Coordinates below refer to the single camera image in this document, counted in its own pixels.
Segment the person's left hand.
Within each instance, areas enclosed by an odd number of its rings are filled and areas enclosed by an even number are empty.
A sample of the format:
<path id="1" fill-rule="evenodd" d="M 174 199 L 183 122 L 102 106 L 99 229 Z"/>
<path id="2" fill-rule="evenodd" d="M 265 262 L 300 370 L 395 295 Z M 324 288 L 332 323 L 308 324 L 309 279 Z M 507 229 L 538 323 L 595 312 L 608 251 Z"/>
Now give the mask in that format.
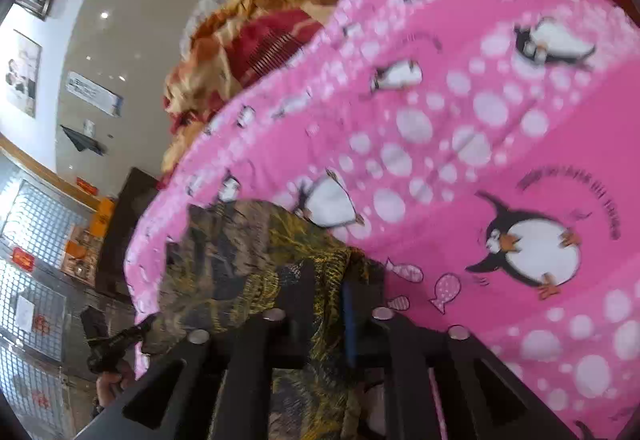
<path id="1" fill-rule="evenodd" d="M 134 369 L 126 360 L 120 360 L 114 371 L 102 373 L 96 379 L 96 400 L 93 404 L 92 416 L 98 416 L 135 381 Z"/>

